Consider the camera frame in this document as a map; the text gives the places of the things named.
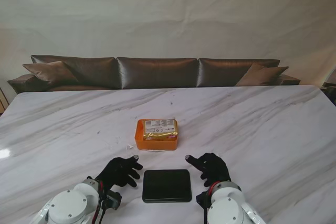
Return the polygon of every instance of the red cable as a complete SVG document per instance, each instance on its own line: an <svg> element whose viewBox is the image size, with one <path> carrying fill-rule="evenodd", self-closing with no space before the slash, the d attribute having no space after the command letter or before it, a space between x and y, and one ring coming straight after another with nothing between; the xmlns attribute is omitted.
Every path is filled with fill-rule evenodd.
<svg viewBox="0 0 336 224"><path fill-rule="evenodd" d="M215 183L212 184L212 186L208 190L208 195L211 195L212 190L214 189L215 185L217 185L218 183L220 183L220 181L216 181Z"/></svg>

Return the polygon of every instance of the orange container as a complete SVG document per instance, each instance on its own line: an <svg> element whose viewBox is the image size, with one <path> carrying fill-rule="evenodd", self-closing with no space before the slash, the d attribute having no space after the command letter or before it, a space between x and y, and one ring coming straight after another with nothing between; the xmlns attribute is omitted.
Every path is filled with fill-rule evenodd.
<svg viewBox="0 0 336 224"><path fill-rule="evenodd" d="M174 151L177 148L178 136L175 140L170 141L158 141L158 140L144 140L143 139L143 121L149 119L138 120L138 124L135 132L135 142L139 150L167 150Z"/></svg>

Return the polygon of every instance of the marble table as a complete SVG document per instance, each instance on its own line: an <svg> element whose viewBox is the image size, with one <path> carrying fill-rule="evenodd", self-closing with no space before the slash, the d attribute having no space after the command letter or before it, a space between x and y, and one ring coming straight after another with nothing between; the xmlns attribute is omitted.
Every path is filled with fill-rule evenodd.
<svg viewBox="0 0 336 224"><path fill-rule="evenodd" d="M136 148L136 122L150 118L177 119L177 150ZM138 154L145 169L188 169L192 202L146 204L140 179L113 188L122 204L103 223L201 224L205 188L184 157L205 152L224 159L268 223L336 223L335 122L314 86L23 93L0 118L0 223L28 223L113 157Z"/></svg>

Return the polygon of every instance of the white backdrop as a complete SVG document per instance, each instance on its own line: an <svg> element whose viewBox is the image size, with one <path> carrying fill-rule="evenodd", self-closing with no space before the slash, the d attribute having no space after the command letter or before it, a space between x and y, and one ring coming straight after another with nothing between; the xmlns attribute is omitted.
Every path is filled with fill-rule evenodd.
<svg viewBox="0 0 336 224"><path fill-rule="evenodd" d="M31 54L275 58L302 84L336 65L336 0L0 0L0 87Z"/></svg>

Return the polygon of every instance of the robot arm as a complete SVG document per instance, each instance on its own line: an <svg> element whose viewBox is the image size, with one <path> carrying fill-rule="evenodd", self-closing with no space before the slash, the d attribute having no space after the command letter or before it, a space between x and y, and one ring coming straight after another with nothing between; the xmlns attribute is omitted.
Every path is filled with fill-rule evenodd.
<svg viewBox="0 0 336 224"><path fill-rule="evenodd" d="M100 208L103 210L102 217L108 208L117 210L120 206L121 195L110 189L113 185L136 186L135 181L129 175L135 179L140 178L134 170L142 169L142 166L137 163L138 159L137 155L128 159L114 158L97 178L88 177L76 185L73 190L63 191L48 201L30 224L95 223Z"/></svg>
<svg viewBox="0 0 336 224"><path fill-rule="evenodd" d="M231 182L225 162L213 153L200 158L187 155L186 161L207 179L204 186L211 186L196 197L204 209L205 224L266 224L257 211L245 201L238 185Z"/></svg>

